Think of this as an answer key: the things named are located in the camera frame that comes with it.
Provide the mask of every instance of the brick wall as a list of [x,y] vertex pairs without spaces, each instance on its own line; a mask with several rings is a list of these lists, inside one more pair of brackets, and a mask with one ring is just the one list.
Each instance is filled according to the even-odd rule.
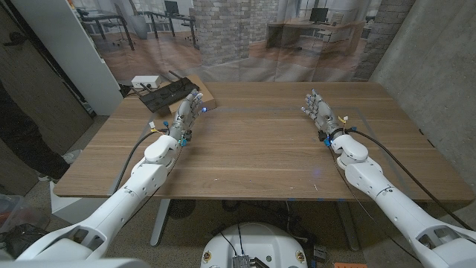
[[382,0],[353,80],[368,80],[415,0]]
[[250,0],[193,0],[202,65],[249,55]]
[[276,22],[279,0],[251,0],[250,42],[266,39],[269,22]]

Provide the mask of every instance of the office chair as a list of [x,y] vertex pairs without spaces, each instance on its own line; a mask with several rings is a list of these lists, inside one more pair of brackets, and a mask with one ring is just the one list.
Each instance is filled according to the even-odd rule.
[[[121,16],[121,17],[124,17],[122,15],[122,11],[120,11],[120,8],[118,6],[118,4],[114,4],[115,8],[116,8],[116,13]],[[120,32],[120,39],[117,39],[115,40],[114,42],[112,42],[112,45],[116,45],[115,43],[118,44],[118,46],[120,46],[120,44],[122,43],[122,41],[127,41],[126,39],[124,39],[124,36],[122,35],[122,30],[120,29],[121,26],[126,26],[127,25],[127,22],[126,20],[124,20],[124,25],[122,24],[121,20],[119,19],[116,19],[117,21],[116,22],[111,22],[111,19],[109,19],[109,22],[106,22],[106,23],[103,23],[103,26],[104,27],[107,27],[107,28],[114,28],[114,27],[117,27],[119,28],[119,32]]]
[[[343,18],[344,18],[344,14],[334,12],[332,17],[330,18],[330,24],[332,26],[336,26],[337,24],[341,24]],[[326,45],[324,46],[324,48],[322,50],[326,49],[327,45],[330,42],[330,37],[332,36],[332,34],[333,34],[333,31],[331,31],[331,30],[323,30],[323,31],[318,32],[318,36],[322,38],[323,42],[324,42],[324,37],[325,36],[329,37],[329,39],[326,42]]]

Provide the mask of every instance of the black pants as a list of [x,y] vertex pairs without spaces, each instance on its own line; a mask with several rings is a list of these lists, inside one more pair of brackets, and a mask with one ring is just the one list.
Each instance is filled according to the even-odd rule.
[[35,122],[12,100],[0,81],[0,138],[30,168],[61,179],[69,164],[43,141]]

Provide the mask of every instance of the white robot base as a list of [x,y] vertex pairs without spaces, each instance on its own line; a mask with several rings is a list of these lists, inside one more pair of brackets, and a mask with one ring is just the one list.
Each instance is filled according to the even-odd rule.
[[208,242],[201,268],[307,267],[302,246],[291,235],[270,224],[240,223],[222,234]]

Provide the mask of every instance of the computer monitor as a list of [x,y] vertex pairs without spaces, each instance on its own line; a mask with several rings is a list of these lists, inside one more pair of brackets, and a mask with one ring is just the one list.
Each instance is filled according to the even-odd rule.
[[179,6],[176,1],[164,1],[165,10],[169,14],[179,14]]
[[312,8],[310,22],[326,22],[329,8]]

